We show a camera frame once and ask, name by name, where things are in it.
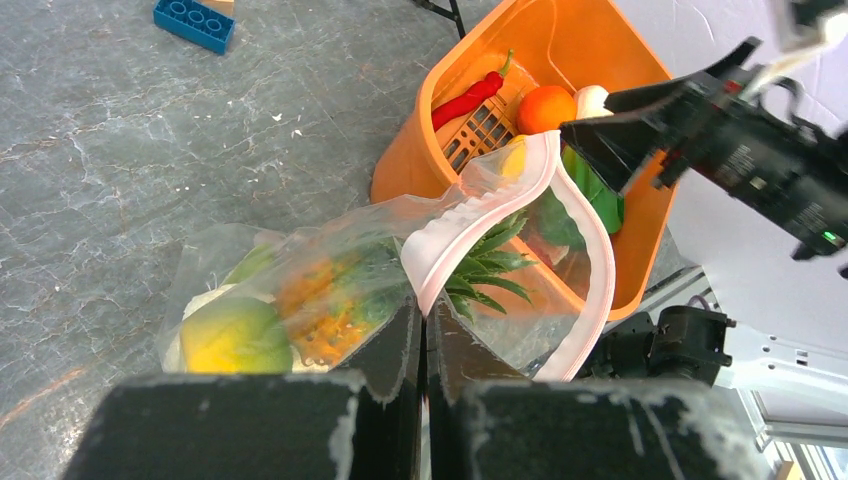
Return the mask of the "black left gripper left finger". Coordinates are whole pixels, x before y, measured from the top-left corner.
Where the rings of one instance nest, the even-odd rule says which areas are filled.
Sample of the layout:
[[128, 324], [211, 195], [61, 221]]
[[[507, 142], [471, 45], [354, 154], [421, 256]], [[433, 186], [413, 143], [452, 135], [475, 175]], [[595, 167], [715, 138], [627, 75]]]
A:
[[415, 479], [422, 315], [412, 298], [326, 373], [156, 374], [114, 387], [68, 479]]

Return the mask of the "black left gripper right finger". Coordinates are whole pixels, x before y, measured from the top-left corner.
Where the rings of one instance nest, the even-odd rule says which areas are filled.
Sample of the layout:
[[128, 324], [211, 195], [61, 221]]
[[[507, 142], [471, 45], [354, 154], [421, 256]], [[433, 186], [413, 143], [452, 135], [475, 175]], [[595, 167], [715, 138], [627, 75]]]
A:
[[736, 324], [690, 306], [605, 334], [569, 383], [534, 382], [448, 302], [426, 324], [435, 479], [765, 479], [752, 434], [717, 389]]

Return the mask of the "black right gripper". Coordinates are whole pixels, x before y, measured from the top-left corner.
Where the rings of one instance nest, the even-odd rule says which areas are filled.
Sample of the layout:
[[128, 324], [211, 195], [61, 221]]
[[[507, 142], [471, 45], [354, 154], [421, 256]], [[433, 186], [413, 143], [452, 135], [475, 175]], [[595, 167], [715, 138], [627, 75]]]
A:
[[[847, 247], [847, 136], [798, 117], [800, 85], [787, 77], [777, 85], [791, 96], [788, 121], [764, 108], [759, 72], [735, 69], [761, 44], [749, 36], [702, 70], [610, 93], [613, 115], [565, 122], [560, 138], [623, 196], [642, 177], [662, 186], [669, 130], [670, 184], [692, 170], [794, 237], [793, 260], [833, 256]], [[672, 93], [682, 103], [671, 119], [640, 109]]]

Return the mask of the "toy orange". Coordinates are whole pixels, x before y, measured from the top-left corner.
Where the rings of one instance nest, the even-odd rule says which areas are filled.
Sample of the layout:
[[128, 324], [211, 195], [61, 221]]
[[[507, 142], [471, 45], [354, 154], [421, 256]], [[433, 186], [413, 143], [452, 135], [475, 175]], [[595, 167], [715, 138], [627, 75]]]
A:
[[561, 86], [538, 87], [521, 100], [516, 125], [521, 134], [532, 135], [556, 130], [564, 122], [576, 118], [577, 103]]

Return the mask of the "toy pineapple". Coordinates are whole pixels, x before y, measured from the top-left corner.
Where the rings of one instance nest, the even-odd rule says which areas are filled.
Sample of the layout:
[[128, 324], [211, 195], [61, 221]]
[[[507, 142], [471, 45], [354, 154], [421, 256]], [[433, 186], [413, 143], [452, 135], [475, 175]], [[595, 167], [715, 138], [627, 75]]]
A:
[[[526, 287], [506, 277], [533, 263], [505, 249], [526, 222], [518, 212], [492, 227], [449, 275], [445, 291], [460, 317], [472, 321], [475, 306], [506, 311], [483, 292], [485, 286], [529, 298]], [[283, 282], [275, 306], [287, 330], [294, 371], [325, 372], [337, 366], [389, 320], [411, 292], [399, 254], [395, 238], [368, 240]]]

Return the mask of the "toy lemon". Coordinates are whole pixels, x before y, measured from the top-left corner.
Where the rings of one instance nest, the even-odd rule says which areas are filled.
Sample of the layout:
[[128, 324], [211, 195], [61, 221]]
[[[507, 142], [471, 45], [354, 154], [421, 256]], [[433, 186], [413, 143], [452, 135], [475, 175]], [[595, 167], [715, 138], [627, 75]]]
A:
[[219, 297], [183, 320], [179, 331], [190, 373], [284, 373], [293, 358], [275, 308], [250, 297]]

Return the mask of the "clear pink-dotted zip bag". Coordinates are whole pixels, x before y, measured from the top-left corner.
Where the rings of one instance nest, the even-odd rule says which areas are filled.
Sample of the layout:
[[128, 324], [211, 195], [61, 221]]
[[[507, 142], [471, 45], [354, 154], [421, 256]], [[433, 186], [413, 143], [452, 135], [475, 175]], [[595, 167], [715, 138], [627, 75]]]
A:
[[323, 373], [405, 301], [422, 315], [444, 302], [508, 365], [568, 381], [614, 284], [610, 239], [549, 131], [474, 158], [437, 198], [404, 194], [290, 233], [191, 235], [156, 347], [169, 373]]

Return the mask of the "yellow toy banana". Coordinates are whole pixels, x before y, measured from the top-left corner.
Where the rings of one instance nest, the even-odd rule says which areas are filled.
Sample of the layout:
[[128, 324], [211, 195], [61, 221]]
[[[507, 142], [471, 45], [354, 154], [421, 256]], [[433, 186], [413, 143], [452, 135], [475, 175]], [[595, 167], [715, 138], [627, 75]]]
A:
[[507, 178], [518, 178], [525, 169], [525, 135], [513, 137], [505, 146], [507, 157], [501, 164], [500, 174]]

